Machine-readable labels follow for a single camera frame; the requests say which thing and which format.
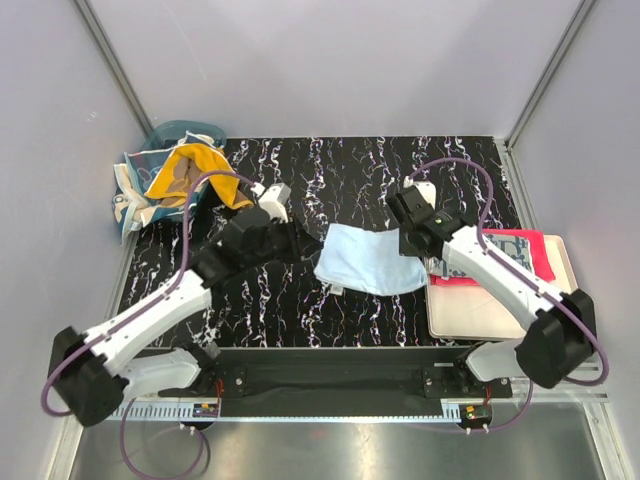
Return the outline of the yellow towel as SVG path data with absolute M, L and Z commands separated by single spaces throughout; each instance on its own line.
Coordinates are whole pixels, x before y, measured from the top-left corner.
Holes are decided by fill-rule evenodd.
M 221 171 L 221 174 L 210 176 L 187 201 L 188 192 L 197 179 L 211 171 Z M 234 170 L 222 150 L 200 143 L 184 144 L 169 151 L 166 161 L 146 188 L 145 196 L 159 200 L 163 207 L 184 207 L 197 202 L 196 194 L 210 185 L 226 207 L 238 210 L 252 206 L 253 202 L 240 190 L 240 179 L 231 173 Z

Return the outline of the light blue terry towel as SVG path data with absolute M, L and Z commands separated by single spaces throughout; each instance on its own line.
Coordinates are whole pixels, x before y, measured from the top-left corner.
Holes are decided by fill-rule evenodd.
M 417 257 L 399 252 L 397 229 L 382 232 L 343 224 L 329 226 L 315 277 L 326 284 L 377 296 L 411 293 L 427 284 Z

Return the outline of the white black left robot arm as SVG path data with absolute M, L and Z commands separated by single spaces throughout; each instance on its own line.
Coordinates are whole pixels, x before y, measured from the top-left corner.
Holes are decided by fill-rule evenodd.
M 54 338 L 46 391 L 54 390 L 84 427 L 124 402 L 174 390 L 203 396 L 216 382 L 214 348 L 183 343 L 141 356 L 149 343 L 209 308 L 232 278 L 273 261 L 293 264 L 322 244 L 295 217 L 272 218 L 261 208 L 233 217 L 169 282 L 118 316 L 83 333 L 68 327 Z

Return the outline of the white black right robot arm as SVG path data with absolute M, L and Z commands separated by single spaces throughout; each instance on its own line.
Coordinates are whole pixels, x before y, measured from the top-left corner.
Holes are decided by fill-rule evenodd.
M 460 268 L 491 294 L 524 330 L 520 340 L 484 343 L 457 361 L 454 384 L 476 396 L 490 381 L 525 376 L 551 389 L 596 350 L 595 307 L 583 290 L 565 292 L 495 247 L 468 216 L 435 210 L 416 186 L 386 199 L 399 224 L 399 252 Z

